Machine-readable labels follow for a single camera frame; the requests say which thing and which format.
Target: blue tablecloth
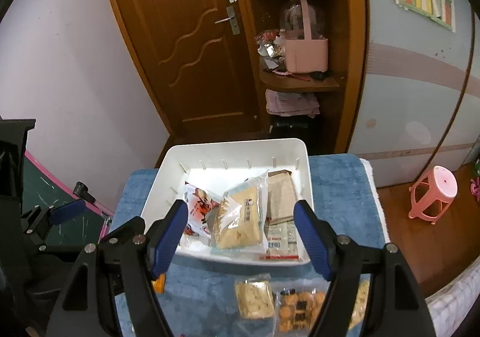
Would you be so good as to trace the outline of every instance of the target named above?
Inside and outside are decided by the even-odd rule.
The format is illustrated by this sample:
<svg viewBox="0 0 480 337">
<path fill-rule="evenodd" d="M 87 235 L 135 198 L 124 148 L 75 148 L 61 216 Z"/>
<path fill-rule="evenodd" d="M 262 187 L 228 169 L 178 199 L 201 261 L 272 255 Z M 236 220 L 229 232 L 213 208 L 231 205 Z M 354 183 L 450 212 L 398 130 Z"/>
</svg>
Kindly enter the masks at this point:
<svg viewBox="0 0 480 337">
<path fill-rule="evenodd" d="M 383 247 L 385 236 L 365 168 L 353 155 L 309 157 L 315 214 L 336 233 L 360 245 Z M 133 172 L 123 190 L 111 230 L 140 215 L 157 169 Z M 243 276 L 269 272 L 272 280 L 319 277 L 311 264 L 300 267 L 255 267 L 212 263 L 174 256 L 166 273 L 165 293 L 158 295 L 175 336 L 265 337 L 272 320 L 245 322 L 238 315 L 233 284 Z M 133 336 L 124 295 L 116 298 L 123 335 Z M 349 335 L 358 335 L 359 326 Z"/>
</svg>

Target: white plastic bin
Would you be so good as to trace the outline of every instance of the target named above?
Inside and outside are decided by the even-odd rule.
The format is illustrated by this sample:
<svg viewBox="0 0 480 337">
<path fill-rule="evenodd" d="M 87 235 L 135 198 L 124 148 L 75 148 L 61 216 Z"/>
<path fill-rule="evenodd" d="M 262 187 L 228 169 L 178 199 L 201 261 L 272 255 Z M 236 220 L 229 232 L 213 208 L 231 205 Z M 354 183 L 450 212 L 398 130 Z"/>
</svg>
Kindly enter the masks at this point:
<svg viewBox="0 0 480 337">
<path fill-rule="evenodd" d="M 183 199 L 185 182 L 218 195 L 248 177 L 273 170 L 287 169 L 299 199 L 314 209 L 310 166 L 303 141 L 296 138 L 260 141 L 220 142 L 214 144 L 178 145 L 166 153 L 148 194 L 141 217 L 145 231 L 162 219 L 176 199 Z M 246 260 L 211 255 L 210 248 L 195 250 L 178 246 L 177 255 L 196 257 L 222 263 L 294 266 L 310 262 L 297 231 L 297 248 L 302 260 Z"/>
</svg>

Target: green chalkboard surface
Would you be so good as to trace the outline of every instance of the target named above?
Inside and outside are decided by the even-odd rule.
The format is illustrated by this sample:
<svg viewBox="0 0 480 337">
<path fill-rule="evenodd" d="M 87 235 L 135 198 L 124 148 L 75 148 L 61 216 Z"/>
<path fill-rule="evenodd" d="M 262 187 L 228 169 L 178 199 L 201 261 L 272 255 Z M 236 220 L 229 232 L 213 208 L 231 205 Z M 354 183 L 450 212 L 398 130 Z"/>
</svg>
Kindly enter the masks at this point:
<svg viewBox="0 0 480 337">
<path fill-rule="evenodd" d="M 23 212 L 39 205 L 41 209 L 73 202 L 74 198 L 45 176 L 27 157 L 23 163 Z M 46 238 L 47 245 L 83 245 L 97 243 L 104 218 L 92 210 L 53 226 Z"/>
</svg>

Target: pink container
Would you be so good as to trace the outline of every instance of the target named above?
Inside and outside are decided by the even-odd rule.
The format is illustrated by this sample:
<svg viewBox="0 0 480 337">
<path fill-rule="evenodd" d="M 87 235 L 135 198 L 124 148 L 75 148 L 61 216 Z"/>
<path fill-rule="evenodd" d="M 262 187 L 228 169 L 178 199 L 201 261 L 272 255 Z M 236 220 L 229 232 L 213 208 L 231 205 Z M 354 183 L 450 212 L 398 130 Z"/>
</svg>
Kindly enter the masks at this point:
<svg viewBox="0 0 480 337">
<path fill-rule="evenodd" d="M 300 0 L 305 39 L 285 40 L 285 65 L 291 73 L 326 72 L 328 39 L 311 39 L 307 0 Z"/>
<path fill-rule="evenodd" d="M 416 200 L 415 190 L 418 186 L 428 186 L 428 191 L 420 200 Z M 440 219 L 445 211 L 450 207 L 455 196 L 457 195 L 457 180 L 452 172 L 447 168 L 435 165 L 428 172 L 424 173 L 418 181 L 409 188 L 410 202 L 412 209 L 409 212 L 409 218 L 422 218 L 430 221 L 432 225 Z M 424 211 L 433 203 L 438 202 L 439 212 L 436 216 L 424 214 Z"/>
</svg>

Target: metal bolt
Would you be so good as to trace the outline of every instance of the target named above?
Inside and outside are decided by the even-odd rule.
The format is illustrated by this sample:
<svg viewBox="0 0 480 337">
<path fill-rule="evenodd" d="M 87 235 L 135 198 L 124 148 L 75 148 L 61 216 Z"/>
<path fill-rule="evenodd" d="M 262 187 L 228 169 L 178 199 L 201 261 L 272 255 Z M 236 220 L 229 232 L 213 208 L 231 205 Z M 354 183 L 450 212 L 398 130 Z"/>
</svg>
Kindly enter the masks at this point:
<svg viewBox="0 0 480 337">
<path fill-rule="evenodd" d="M 350 243 L 350 237 L 344 234 L 337 236 L 337 241 L 341 245 L 348 245 Z"/>
<path fill-rule="evenodd" d="M 142 245 L 145 242 L 146 238 L 143 234 L 137 234 L 133 237 L 132 241 L 135 245 Z"/>
<path fill-rule="evenodd" d="M 93 253 L 96 248 L 97 248 L 97 246 L 95 246 L 94 243 L 88 243 L 87 245 L 85 245 L 85 247 L 83 249 L 87 253 Z"/>
<path fill-rule="evenodd" d="M 397 253 L 398 252 L 398 247 L 394 243 L 388 243 L 385 248 L 387 249 L 388 252 L 390 253 Z"/>
</svg>

